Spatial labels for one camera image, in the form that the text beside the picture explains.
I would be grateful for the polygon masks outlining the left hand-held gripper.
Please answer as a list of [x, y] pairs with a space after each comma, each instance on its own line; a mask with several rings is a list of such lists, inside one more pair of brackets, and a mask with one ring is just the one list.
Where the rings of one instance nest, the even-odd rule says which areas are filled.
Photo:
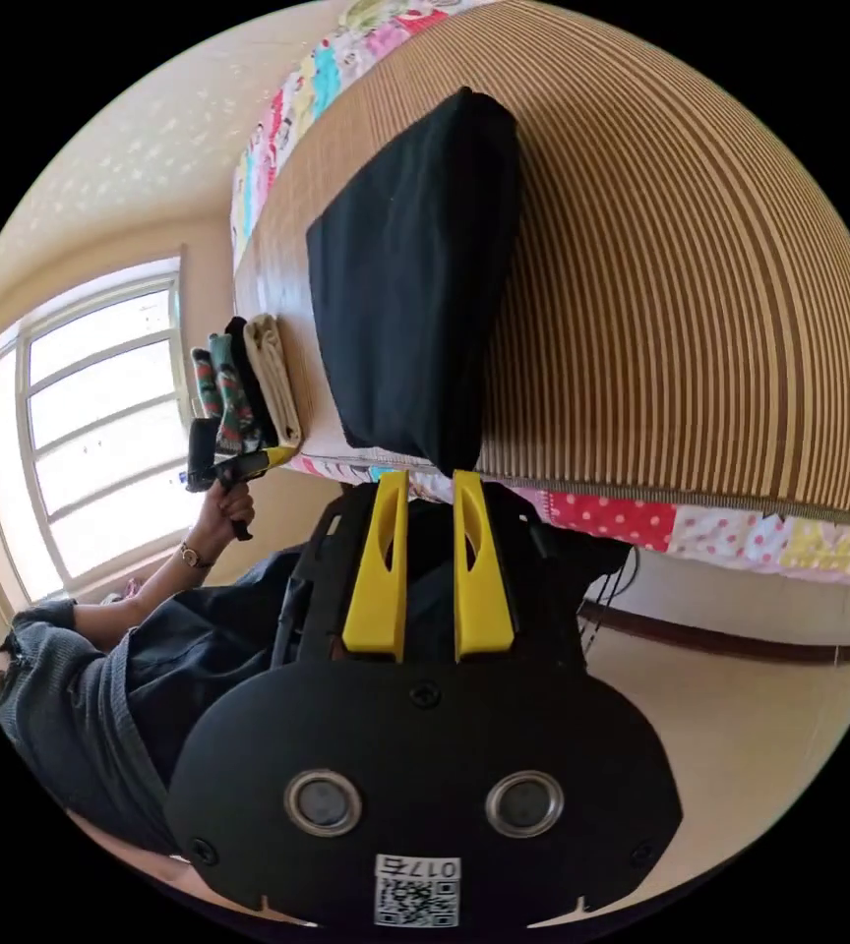
[[235, 486], [288, 464], [299, 452], [295, 446], [278, 445], [222, 454], [216, 448], [219, 423], [216, 418], [194, 418], [190, 423], [185, 470], [190, 494], [207, 492], [214, 483], [228, 494]]

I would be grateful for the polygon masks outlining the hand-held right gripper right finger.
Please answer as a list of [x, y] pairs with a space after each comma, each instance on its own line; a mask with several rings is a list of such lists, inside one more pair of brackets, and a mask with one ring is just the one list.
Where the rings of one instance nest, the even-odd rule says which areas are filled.
[[454, 474], [455, 659], [507, 653], [514, 627], [482, 480]]

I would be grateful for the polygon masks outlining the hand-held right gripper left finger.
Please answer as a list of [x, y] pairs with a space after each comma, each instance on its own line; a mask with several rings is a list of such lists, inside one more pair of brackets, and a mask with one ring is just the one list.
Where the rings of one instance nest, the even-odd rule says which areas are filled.
[[403, 660], [408, 535], [408, 473], [382, 475], [369, 518], [342, 631], [352, 656]]

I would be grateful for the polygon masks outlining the person's left hand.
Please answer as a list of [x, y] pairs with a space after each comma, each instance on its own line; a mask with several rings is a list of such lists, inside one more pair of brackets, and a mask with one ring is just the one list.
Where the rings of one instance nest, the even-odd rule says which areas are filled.
[[203, 562], [214, 562], [235, 539], [235, 523], [248, 527], [253, 519], [254, 503], [247, 483], [225, 488], [215, 482], [205, 494], [185, 544]]

